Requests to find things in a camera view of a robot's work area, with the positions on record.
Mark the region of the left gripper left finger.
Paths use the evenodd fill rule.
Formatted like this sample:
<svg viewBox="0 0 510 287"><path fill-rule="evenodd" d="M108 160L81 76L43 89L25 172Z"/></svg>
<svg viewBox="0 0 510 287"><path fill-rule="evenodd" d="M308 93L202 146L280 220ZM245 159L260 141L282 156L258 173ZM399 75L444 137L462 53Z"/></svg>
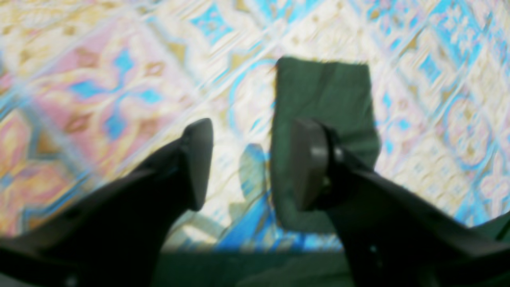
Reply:
<svg viewBox="0 0 510 287"><path fill-rule="evenodd" d="M209 118L138 167L21 236L1 238L1 273L40 287L147 287L171 226L202 209L214 130Z"/></svg>

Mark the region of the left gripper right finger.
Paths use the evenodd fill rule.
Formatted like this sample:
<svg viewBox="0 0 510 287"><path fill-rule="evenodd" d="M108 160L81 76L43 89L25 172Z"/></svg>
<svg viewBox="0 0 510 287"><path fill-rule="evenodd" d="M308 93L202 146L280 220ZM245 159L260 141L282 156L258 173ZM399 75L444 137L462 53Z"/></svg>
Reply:
<svg viewBox="0 0 510 287"><path fill-rule="evenodd" d="M326 213L357 287L508 287L509 243L383 178L333 128L295 120L291 170L297 209Z"/></svg>

